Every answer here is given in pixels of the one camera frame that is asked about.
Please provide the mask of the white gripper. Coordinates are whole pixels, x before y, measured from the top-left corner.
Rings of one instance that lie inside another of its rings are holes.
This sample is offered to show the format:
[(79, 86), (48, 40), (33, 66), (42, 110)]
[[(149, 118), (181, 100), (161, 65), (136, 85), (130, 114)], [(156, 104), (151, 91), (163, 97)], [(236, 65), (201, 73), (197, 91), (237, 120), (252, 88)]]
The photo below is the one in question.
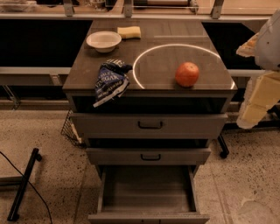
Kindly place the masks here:
[(252, 128), (280, 101), (280, 9), (256, 33), (236, 50), (242, 57), (254, 57), (255, 63), (272, 70), (248, 81), (237, 124)]

